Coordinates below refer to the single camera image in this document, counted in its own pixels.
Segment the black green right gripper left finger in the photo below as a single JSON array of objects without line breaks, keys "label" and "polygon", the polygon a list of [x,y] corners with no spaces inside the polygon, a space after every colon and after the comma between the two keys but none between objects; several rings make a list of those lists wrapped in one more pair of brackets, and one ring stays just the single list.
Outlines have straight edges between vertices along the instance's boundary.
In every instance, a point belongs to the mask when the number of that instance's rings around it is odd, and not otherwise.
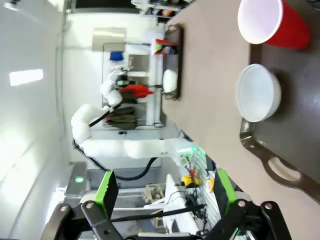
[{"label": "black green right gripper left finger", "polygon": [[76,207],[60,203],[42,232],[43,240],[78,240],[83,232],[92,232],[97,240],[121,240],[111,217],[119,188],[113,171],[107,171],[93,200]]}]

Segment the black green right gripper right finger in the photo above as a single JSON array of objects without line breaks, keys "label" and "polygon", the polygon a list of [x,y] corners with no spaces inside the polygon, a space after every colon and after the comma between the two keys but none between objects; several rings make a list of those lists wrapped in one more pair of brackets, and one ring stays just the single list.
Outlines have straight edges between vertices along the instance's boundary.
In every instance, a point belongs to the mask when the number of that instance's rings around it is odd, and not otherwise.
[{"label": "black green right gripper right finger", "polygon": [[220,220],[207,233],[206,240],[292,239],[279,205],[274,201],[256,205],[247,193],[234,187],[225,170],[215,171],[213,193]]}]

